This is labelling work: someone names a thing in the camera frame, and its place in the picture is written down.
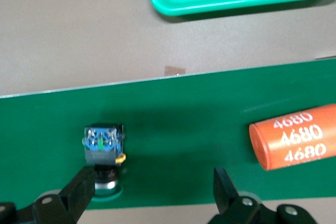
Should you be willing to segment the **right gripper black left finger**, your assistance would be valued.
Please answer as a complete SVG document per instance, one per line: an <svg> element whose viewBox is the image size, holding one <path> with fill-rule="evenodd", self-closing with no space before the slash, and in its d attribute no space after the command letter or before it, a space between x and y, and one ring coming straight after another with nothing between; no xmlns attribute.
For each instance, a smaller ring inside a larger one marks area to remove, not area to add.
<svg viewBox="0 0 336 224"><path fill-rule="evenodd" d="M77 224L94 194L94 168L85 166L59 193L41 196L25 208L0 202L0 224Z"/></svg>

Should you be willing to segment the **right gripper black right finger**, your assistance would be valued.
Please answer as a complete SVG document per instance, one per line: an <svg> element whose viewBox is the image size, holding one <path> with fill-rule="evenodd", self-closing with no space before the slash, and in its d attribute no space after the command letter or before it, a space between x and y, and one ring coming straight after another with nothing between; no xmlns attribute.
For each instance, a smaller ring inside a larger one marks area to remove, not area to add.
<svg viewBox="0 0 336 224"><path fill-rule="evenodd" d="M208 224L318 224L304 208L282 204L275 211L249 195L240 195L224 168L215 168L213 195L219 214Z"/></svg>

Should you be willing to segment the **green mushroom push button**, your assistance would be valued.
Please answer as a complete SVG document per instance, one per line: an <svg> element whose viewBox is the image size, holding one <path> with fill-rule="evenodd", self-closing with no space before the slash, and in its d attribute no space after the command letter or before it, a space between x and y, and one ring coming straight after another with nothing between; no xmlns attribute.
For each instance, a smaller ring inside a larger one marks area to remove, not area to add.
<svg viewBox="0 0 336 224"><path fill-rule="evenodd" d="M126 160L124 140L122 123L94 123L84 128L85 159L95 172L93 202L109 202L122 194L119 169Z"/></svg>

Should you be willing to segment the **orange cylinder printed 4680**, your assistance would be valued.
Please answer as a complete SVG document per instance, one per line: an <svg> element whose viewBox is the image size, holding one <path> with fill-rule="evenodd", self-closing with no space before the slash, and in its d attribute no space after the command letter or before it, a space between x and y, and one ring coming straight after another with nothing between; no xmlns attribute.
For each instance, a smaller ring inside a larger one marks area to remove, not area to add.
<svg viewBox="0 0 336 224"><path fill-rule="evenodd" d="M250 124L250 141L264 170L336 156L336 104Z"/></svg>

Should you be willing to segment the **green conveyor belt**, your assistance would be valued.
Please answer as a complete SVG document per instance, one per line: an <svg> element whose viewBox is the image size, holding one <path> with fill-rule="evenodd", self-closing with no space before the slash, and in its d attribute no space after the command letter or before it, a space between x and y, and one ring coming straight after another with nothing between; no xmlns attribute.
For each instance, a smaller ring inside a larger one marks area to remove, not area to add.
<svg viewBox="0 0 336 224"><path fill-rule="evenodd" d="M336 158L265 171L251 123L336 102L336 59L0 98L0 202L18 208L85 165L92 123L122 123L121 196L92 209L213 203L213 171L263 200L336 196Z"/></svg>

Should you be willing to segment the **brown tape patch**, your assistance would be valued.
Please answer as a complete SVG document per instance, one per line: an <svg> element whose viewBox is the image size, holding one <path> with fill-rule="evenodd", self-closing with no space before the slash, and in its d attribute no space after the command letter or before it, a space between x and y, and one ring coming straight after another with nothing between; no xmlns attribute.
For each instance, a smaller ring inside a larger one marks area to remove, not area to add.
<svg viewBox="0 0 336 224"><path fill-rule="evenodd" d="M180 76L186 74L185 68L175 67L175 66L165 66L164 75L165 76Z"/></svg>

